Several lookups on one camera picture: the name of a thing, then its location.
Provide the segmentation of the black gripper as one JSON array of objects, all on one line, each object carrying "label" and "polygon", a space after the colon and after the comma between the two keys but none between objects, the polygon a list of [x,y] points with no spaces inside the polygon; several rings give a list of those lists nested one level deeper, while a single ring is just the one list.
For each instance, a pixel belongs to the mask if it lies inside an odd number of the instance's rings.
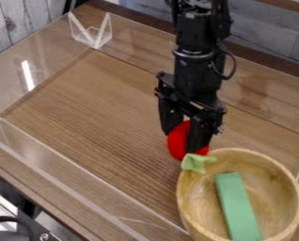
[{"label": "black gripper", "polygon": [[195,153],[205,148],[213,135],[222,132],[223,117],[227,112],[225,103],[215,90],[193,94],[186,88],[175,85],[175,76],[167,72],[158,73],[159,85],[155,88],[159,97],[161,128],[169,136],[190,118],[190,130],[186,139],[186,150]]}]

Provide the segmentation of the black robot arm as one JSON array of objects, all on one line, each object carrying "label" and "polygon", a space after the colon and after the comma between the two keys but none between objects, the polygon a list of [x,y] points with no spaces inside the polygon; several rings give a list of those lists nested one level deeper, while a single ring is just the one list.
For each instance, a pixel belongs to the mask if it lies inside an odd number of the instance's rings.
[{"label": "black robot arm", "polygon": [[234,76],[225,73],[226,60],[234,55],[223,45],[233,19],[229,0],[171,0],[170,6],[175,67],[171,73],[158,73],[161,128],[170,135],[190,119],[183,148],[194,153],[209,146],[223,129],[226,106],[218,91]]}]

